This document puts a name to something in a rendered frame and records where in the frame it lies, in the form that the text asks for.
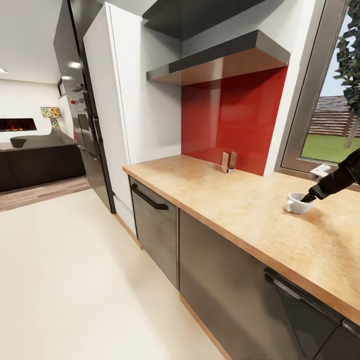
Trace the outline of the coffee cup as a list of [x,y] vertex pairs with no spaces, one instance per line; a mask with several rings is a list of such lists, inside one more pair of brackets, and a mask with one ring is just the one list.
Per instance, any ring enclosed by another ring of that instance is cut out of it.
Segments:
[[288,212],[293,212],[295,214],[305,214],[307,213],[315,204],[315,200],[309,202],[300,202],[300,200],[305,197],[305,193],[301,192],[291,192],[287,196],[287,203],[285,205],[285,209]]

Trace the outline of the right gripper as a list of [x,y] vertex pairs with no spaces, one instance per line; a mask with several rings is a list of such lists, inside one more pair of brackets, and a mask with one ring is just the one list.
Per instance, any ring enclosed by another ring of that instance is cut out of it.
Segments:
[[344,190],[348,186],[349,186],[348,184],[343,184],[337,181],[334,178],[332,172],[327,176],[325,176],[323,179],[321,179],[319,183],[311,187],[308,191],[308,194],[306,194],[305,197],[303,197],[303,199],[300,200],[300,202],[307,203],[317,198],[323,200],[332,194],[336,194]]

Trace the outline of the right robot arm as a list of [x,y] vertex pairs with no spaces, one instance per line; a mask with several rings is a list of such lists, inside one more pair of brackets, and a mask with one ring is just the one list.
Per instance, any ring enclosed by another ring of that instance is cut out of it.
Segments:
[[360,185],[360,148],[349,154],[338,164],[338,169],[328,174],[331,167],[321,165],[310,171],[309,177],[316,181],[300,202],[307,203],[319,198],[323,200],[357,182]]

